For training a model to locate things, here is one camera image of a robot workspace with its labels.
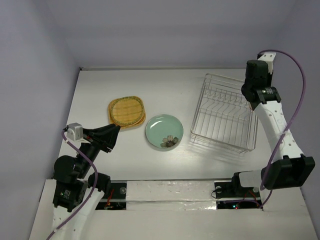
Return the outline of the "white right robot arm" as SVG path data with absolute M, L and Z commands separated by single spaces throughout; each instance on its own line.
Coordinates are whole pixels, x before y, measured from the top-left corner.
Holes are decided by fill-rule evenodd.
M 94 164 L 117 181 L 218 180 L 234 173 L 235 196 L 261 185 L 269 160 L 295 159 L 308 152 L 289 130 L 284 103 L 251 110 L 241 94 L 245 69 L 154 69 L 81 71 L 70 121 L 85 129 L 109 123 L 114 99 L 136 96 L 143 124 L 121 129 L 110 153 Z

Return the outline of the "green floral ceramic plate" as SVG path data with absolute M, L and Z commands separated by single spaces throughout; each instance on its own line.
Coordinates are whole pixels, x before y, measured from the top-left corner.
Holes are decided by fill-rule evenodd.
M 181 121 L 170 114 L 153 116 L 146 124 L 145 137 L 157 150 L 169 151 L 179 145 L 184 136 Z

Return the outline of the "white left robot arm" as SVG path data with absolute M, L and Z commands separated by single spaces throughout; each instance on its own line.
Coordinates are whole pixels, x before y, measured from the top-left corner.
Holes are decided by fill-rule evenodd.
M 109 175 L 94 164 L 100 152 L 110 153 L 116 145 L 120 126 L 109 124 L 94 129 L 68 124 L 63 141 L 76 156 L 62 155 L 54 163 L 53 219 L 49 240 L 81 240 L 87 223 L 100 200 L 114 194 Z

